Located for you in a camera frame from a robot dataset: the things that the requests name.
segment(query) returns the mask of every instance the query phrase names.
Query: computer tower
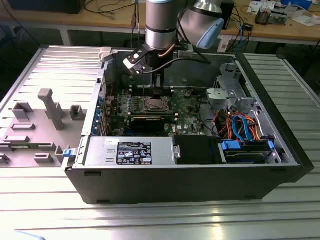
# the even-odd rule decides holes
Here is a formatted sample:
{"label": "computer tower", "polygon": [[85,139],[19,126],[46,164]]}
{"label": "computer tower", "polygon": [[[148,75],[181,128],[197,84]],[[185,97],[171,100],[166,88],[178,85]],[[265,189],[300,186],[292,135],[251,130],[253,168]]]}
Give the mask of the computer tower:
{"label": "computer tower", "polygon": [[78,14],[86,0],[8,0],[13,10]]}
{"label": "computer tower", "polygon": [[223,30],[226,30],[228,27],[234,6],[233,0],[222,0],[221,2],[222,18],[224,20]]}

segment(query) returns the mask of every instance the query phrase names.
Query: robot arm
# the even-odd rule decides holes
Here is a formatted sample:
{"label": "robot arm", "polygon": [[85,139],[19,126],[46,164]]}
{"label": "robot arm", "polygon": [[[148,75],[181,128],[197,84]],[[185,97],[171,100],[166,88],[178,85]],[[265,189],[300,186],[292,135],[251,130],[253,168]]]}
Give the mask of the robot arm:
{"label": "robot arm", "polygon": [[209,49],[224,25],[221,1],[147,0],[145,44],[123,63],[133,74],[144,73],[149,66],[153,71],[161,69],[158,73],[163,75],[161,66],[171,65],[167,63],[172,61],[174,50],[188,50],[185,41]]}
{"label": "robot arm", "polygon": [[221,0],[147,0],[145,43],[155,50],[169,49],[177,31],[182,32],[179,18],[190,43],[209,49],[224,25],[220,6]]}

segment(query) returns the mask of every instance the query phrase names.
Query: motherboard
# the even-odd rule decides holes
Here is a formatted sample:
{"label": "motherboard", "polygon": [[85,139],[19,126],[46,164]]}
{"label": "motherboard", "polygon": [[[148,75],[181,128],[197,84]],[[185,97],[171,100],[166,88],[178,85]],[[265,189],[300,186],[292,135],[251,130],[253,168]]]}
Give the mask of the motherboard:
{"label": "motherboard", "polygon": [[199,98],[186,97],[186,89],[158,99],[122,90],[112,98],[107,97],[106,102],[106,136],[205,135],[198,115]]}

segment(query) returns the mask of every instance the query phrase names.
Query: warning label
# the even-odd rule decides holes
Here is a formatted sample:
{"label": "warning label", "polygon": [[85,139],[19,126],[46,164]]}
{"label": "warning label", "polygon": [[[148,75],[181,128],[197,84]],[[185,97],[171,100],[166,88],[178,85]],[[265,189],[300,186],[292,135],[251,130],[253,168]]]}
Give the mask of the warning label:
{"label": "warning label", "polygon": [[151,142],[119,142],[116,163],[118,165],[151,165]]}

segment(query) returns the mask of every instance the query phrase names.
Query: desk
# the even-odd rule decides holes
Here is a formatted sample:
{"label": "desk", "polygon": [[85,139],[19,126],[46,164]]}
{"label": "desk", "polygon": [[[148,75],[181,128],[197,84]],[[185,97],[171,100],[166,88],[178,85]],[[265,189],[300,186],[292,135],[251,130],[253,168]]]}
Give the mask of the desk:
{"label": "desk", "polygon": [[[299,24],[291,19],[286,25],[258,25],[255,24],[255,15],[247,14],[247,7],[250,0],[235,0],[238,6],[240,16],[245,22],[253,24],[251,41],[254,42],[269,42],[269,43],[284,43],[284,44],[301,44],[315,45],[320,38],[320,27],[318,25],[307,27]],[[100,0],[102,5],[104,2],[110,3],[110,0]],[[130,0],[120,2],[117,7],[129,5]],[[9,10],[17,18],[18,21],[25,27],[30,28],[45,28],[57,29],[61,33],[63,44],[71,46],[72,41],[69,37],[69,30],[78,31],[96,31],[96,32],[113,32],[113,33],[131,33],[131,19],[134,7],[126,7],[118,10],[113,15],[115,20],[102,16],[97,13],[88,12],[83,9],[79,14],[39,12],[39,11],[14,11],[8,6]],[[88,8],[96,11],[96,4],[88,5]],[[319,11],[320,7],[312,6],[311,11]],[[2,3],[0,3],[0,21],[4,26],[19,26],[6,12]],[[146,26],[146,5],[140,5],[140,26],[141,32],[144,33]],[[223,30],[219,36],[220,45],[219,52],[225,52],[229,41],[236,38],[238,30],[234,22],[231,22],[227,30]]]}

